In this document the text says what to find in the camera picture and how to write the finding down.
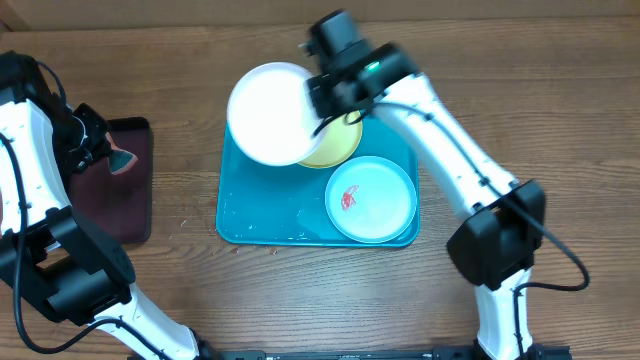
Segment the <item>yellow-green plate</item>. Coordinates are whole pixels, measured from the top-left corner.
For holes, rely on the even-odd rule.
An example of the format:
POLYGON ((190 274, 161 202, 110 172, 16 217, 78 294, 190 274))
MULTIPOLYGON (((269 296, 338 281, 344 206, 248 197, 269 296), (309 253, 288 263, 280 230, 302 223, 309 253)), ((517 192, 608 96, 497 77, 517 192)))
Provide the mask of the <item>yellow-green plate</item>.
POLYGON ((347 160, 357 149, 362 133, 363 123, 350 125, 360 117, 359 112, 351 112, 341 116, 327 126, 320 146, 299 165, 307 168, 330 168, 347 160))

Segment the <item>white plate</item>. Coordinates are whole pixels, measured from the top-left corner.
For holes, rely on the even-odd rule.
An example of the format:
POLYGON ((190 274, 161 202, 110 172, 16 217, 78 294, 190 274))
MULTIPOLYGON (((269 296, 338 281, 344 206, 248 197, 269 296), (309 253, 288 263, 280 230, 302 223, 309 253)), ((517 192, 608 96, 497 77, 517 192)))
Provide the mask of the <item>white plate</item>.
POLYGON ((271 62, 247 72, 234 86, 227 125, 240 150, 267 166, 296 164, 316 151, 324 135, 310 98, 312 73, 288 62, 271 62))

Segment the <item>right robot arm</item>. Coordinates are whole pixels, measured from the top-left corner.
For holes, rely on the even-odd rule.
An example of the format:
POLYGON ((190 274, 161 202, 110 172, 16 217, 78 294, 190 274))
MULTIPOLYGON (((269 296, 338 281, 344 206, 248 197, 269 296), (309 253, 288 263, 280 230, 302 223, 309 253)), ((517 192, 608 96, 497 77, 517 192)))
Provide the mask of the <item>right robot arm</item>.
POLYGON ((323 127, 359 110, 394 130, 447 196, 461 225, 447 242, 451 261, 475 288, 479 330, 464 359, 569 359, 567 346, 534 343, 527 325, 534 253, 550 240, 579 269, 577 292, 590 283, 584 263, 544 225, 546 196, 534 180, 519 182, 487 155, 440 101, 428 77, 396 44, 378 48, 351 15, 336 10, 314 23, 307 54, 319 75, 307 82, 323 127))

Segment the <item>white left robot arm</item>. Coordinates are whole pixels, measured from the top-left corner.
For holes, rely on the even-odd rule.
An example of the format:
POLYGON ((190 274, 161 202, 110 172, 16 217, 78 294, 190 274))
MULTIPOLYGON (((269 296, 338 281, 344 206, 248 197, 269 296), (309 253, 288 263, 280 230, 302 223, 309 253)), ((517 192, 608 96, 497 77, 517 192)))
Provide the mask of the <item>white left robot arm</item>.
POLYGON ((73 208, 72 176, 101 160, 118 176, 138 158, 115 143, 110 121, 52 91, 48 69, 26 54, 1 56, 1 278, 19 337, 51 355, 100 330, 140 359, 219 358, 139 289, 120 243, 73 208))

